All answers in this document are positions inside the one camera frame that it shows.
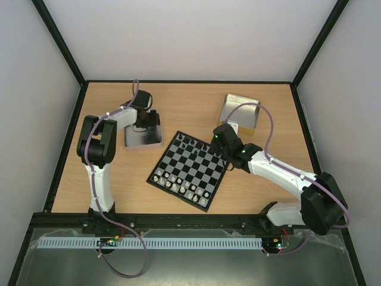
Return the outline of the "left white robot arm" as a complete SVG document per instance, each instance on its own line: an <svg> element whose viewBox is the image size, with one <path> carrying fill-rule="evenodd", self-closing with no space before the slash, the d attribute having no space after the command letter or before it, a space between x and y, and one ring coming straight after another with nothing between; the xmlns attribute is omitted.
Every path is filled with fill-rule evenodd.
<svg viewBox="0 0 381 286"><path fill-rule="evenodd" d="M117 133L123 131L124 147L128 151L161 148L163 143L160 115L152 109L153 97L143 90L132 100L101 117L88 115L77 144L77 155L85 164L90 182L89 212L110 216L115 212L111 193L111 162L117 148Z"/></svg>

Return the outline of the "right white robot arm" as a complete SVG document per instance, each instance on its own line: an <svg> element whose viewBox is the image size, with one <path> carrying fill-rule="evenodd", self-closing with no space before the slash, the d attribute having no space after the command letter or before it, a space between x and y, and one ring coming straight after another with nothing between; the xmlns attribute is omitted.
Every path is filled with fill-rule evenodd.
<svg viewBox="0 0 381 286"><path fill-rule="evenodd" d="M348 206L334 177L294 168L268 155L261 147L244 144L231 125L213 130L211 151L225 157L236 169L264 177L294 195L298 203L270 203L260 218L260 228L270 234L284 225L304 225L326 235L340 228Z"/></svg>

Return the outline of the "silver tin with pieces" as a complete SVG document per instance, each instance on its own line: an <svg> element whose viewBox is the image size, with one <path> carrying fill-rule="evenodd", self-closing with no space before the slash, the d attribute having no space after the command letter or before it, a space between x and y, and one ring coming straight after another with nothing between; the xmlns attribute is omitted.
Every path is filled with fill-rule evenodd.
<svg viewBox="0 0 381 286"><path fill-rule="evenodd" d="M124 146L127 151L148 151L164 146L161 124L147 128L129 125L124 128Z"/></svg>

